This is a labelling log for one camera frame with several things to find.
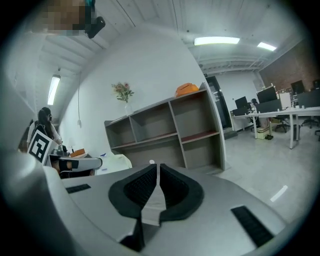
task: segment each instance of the red brick wall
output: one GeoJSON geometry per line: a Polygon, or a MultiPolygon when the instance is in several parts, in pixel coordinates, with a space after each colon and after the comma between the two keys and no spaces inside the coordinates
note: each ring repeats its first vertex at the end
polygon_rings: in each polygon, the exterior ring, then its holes
{"type": "Polygon", "coordinates": [[[320,79],[316,61],[307,41],[303,40],[276,61],[260,71],[266,87],[271,83],[276,90],[291,87],[291,83],[302,80],[306,91],[313,81],[320,79]]]}

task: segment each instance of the office desk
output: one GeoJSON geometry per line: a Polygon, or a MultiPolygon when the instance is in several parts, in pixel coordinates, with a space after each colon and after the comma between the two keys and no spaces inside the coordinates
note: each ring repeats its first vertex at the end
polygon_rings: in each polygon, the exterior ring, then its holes
{"type": "Polygon", "coordinates": [[[232,119],[245,119],[245,118],[252,118],[253,120],[253,127],[254,127],[254,138],[257,139],[257,125],[256,125],[256,119],[259,118],[275,118],[276,116],[282,116],[282,115],[289,115],[290,118],[290,149],[294,147],[294,117],[296,121],[296,127],[297,127],[297,134],[299,134],[299,119],[298,117],[310,117],[310,116],[320,116],[320,107],[308,107],[308,108],[293,108],[293,109],[286,109],[282,111],[274,111],[274,112],[266,112],[266,113],[250,113],[245,115],[238,115],[238,116],[232,116],[232,119]]]}

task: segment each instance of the ceiling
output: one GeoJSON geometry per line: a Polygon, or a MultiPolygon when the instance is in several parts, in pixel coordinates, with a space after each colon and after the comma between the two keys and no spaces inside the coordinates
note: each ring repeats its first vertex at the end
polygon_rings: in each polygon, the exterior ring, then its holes
{"type": "Polygon", "coordinates": [[[96,0],[96,10],[106,25],[93,39],[84,34],[47,35],[33,53],[36,112],[47,106],[52,75],[61,75],[54,105],[50,106],[52,115],[59,118],[68,92],[78,86],[79,74],[89,61],[120,35],[157,17],[177,32],[207,74],[259,70],[302,39],[298,21],[272,0],[96,0]],[[194,39],[204,36],[239,37],[240,41],[194,46],[194,39]],[[257,48],[259,42],[277,49],[257,48]]]}

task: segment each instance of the ceiling light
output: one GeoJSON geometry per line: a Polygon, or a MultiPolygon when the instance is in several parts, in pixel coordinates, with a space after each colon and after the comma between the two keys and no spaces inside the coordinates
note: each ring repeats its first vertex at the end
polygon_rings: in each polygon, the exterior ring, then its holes
{"type": "Polygon", "coordinates": [[[60,78],[61,78],[60,75],[54,74],[52,76],[50,89],[49,89],[49,95],[48,95],[48,102],[47,102],[48,105],[53,105],[54,104],[55,95],[56,95],[57,88],[58,88],[58,85],[59,85],[59,82],[60,82],[60,78]]]}
{"type": "Polygon", "coordinates": [[[264,49],[267,49],[270,51],[274,51],[275,49],[277,49],[277,47],[274,47],[274,46],[267,44],[267,43],[264,43],[264,42],[259,43],[257,47],[264,48],[264,49]]]}
{"type": "Polygon", "coordinates": [[[240,38],[226,37],[226,36],[207,36],[197,37],[194,40],[195,46],[208,45],[208,44],[237,44],[240,38]]]}

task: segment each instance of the flower vase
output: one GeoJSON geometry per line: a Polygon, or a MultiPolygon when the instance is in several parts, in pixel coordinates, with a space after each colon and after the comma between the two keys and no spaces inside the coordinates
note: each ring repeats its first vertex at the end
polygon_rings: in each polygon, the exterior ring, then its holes
{"type": "Polygon", "coordinates": [[[126,114],[127,116],[130,116],[131,114],[134,113],[134,112],[132,111],[131,105],[130,105],[128,102],[125,103],[124,109],[125,109],[125,114],[126,114]]]}

